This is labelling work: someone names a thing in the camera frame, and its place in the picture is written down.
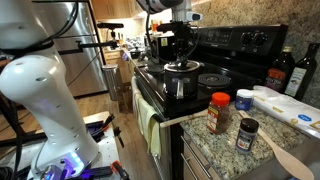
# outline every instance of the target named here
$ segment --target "stove burner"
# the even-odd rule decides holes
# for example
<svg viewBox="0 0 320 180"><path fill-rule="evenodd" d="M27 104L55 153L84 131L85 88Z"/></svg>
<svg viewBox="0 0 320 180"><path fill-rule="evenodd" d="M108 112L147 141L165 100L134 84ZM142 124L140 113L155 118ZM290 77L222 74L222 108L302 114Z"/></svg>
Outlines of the stove burner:
<svg viewBox="0 0 320 180"><path fill-rule="evenodd" d="M146 72L148 73L161 73L164 71L164 66L162 65L148 65L145 68Z"/></svg>
<svg viewBox="0 0 320 180"><path fill-rule="evenodd" d="M198 78L200 85L207 87L225 87L231 83L231 78L220 74L200 74Z"/></svg>

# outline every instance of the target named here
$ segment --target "black lid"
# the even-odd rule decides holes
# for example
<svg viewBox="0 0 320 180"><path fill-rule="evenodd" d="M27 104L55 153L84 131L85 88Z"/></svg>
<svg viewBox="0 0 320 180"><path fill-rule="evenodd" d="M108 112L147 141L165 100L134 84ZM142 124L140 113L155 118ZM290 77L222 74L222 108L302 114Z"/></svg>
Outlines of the black lid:
<svg viewBox="0 0 320 180"><path fill-rule="evenodd" d="M240 128L249 133L256 133L259 129L259 123L251 118L243 118L241 120Z"/></svg>

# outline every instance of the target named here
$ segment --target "stainless steel refrigerator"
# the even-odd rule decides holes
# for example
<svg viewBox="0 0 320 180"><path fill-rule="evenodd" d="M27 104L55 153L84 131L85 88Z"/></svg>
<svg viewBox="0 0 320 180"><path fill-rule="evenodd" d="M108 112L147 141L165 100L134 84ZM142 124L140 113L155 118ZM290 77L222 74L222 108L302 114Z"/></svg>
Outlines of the stainless steel refrigerator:
<svg viewBox="0 0 320 180"><path fill-rule="evenodd" d="M49 35L59 31L72 11L72 1L33 1L35 11ZM79 13L74 25L61 37L54 39L58 52L78 49L82 44L97 43L99 37L92 18L89 1L79 2ZM66 83L73 96L82 96L107 90L102 66L102 48L84 48L81 53L60 55L66 68Z"/></svg>

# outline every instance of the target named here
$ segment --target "orange lid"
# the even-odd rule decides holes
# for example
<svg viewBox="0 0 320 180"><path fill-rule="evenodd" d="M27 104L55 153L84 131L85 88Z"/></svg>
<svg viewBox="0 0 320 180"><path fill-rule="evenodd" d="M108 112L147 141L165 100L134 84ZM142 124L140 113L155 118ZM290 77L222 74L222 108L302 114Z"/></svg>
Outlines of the orange lid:
<svg viewBox="0 0 320 180"><path fill-rule="evenodd" d="M212 102L218 106L226 106L229 104L230 96L223 92L216 92L212 94Z"/></svg>

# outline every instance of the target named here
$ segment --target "countertop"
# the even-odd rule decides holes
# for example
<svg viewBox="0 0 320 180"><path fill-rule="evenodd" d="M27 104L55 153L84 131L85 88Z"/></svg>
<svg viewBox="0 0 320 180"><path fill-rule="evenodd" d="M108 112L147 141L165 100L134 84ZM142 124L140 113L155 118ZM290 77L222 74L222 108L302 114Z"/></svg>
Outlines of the countertop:
<svg viewBox="0 0 320 180"><path fill-rule="evenodd" d="M180 123L221 179L236 179L274 157L271 147L260 136L257 137L250 154L242 155L235 150L242 117L235 109L234 103L231 103L229 107L231 111L229 120L232 123L228 130L221 135L209 133L205 125L206 117ZM247 113L257 120L260 128L284 150L288 151L308 139L308 136L255 107L252 107Z"/></svg>

